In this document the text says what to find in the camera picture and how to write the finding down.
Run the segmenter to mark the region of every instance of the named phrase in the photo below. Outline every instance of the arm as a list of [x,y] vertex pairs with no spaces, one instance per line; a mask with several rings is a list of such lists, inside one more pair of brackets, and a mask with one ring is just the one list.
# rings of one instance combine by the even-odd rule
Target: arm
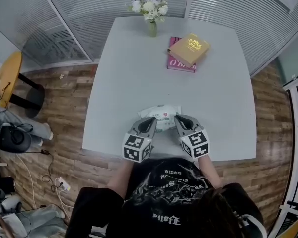
[[8,237],[8,238],[15,238],[15,236],[13,235],[13,232],[11,230],[11,228],[9,227],[9,225],[4,222],[4,220],[0,217],[0,226],[2,227],[5,235]]
[[113,190],[123,199],[125,199],[129,178],[133,167],[133,161],[123,160],[122,164],[120,165],[114,176],[110,179],[106,187]]
[[198,159],[201,173],[209,180],[214,188],[222,186],[221,178],[219,177],[209,155],[202,156]]

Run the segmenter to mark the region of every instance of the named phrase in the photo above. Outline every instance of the pink book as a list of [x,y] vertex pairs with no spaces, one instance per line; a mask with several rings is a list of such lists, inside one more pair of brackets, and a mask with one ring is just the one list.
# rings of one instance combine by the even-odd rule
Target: pink book
[[[171,47],[173,44],[175,44],[179,40],[181,40],[180,37],[171,37],[169,47]],[[191,68],[188,68],[185,65],[183,65],[179,60],[174,58],[172,55],[168,54],[167,68],[168,69],[182,70],[182,71],[189,71],[189,72],[195,73],[195,70],[196,70],[197,66],[196,66],[196,64],[194,64]]]

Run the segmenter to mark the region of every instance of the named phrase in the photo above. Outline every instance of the gold emblem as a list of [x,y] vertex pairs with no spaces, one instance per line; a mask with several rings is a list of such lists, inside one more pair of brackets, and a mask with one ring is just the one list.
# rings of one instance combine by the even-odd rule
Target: gold emblem
[[201,44],[197,40],[190,39],[188,41],[188,44],[196,50],[200,50],[201,48]]

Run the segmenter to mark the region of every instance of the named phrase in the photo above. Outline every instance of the gray cloth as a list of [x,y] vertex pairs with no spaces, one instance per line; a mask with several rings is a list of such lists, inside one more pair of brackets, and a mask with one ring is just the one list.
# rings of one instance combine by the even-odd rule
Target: gray cloth
[[56,233],[65,233],[67,226],[64,213],[56,206],[16,213],[28,233],[28,238],[44,238]]
[[30,124],[33,126],[33,130],[30,132],[32,137],[32,141],[33,142],[39,142],[40,139],[39,138],[43,138],[43,139],[49,139],[51,136],[51,129],[50,127],[45,123],[39,123],[36,121],[33,121],[29,118],[24,118],[21,116],[18,116],[14,113],[12,113],[10,110],[6,110],[4,111],[5,108],[0,107],[0,126],[3,125],[4,123],[8,122],[8,123],[12,123],[15,126],[21,125],[21,124]]

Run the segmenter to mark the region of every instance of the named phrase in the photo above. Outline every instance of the glass vase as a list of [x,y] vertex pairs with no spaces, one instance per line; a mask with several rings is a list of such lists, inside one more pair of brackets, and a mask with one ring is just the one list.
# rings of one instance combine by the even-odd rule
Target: glass vase
[[148,31],[150,37],[157,36],[157,23],[155,21],[148,21]]

